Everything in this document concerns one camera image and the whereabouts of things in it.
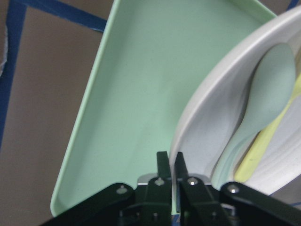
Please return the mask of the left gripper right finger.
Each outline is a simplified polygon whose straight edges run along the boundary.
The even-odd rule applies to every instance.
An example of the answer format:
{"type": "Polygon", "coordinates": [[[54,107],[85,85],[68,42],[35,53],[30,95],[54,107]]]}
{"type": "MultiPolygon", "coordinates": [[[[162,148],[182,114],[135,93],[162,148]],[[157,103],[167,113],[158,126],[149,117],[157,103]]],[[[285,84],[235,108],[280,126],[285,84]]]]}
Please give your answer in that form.
{"type": "Polygon", "coordinates": [[[183,153],[175,160],[176,207],[182,226],[230,226],[225,209],[202,179],[190,176],[183,153]]]}

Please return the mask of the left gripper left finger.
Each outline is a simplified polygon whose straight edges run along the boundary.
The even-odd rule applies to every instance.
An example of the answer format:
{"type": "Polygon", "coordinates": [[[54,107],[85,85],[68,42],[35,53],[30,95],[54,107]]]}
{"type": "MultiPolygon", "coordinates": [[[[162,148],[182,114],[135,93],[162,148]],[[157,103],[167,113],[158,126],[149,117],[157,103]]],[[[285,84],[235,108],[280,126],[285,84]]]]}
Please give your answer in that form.
{"type": "Polygon", "coordinates": [[[172,181],[166,151],[157,152],[157,171],[138,179],[135,201],[139,226],[171,225],[172,181]]]}

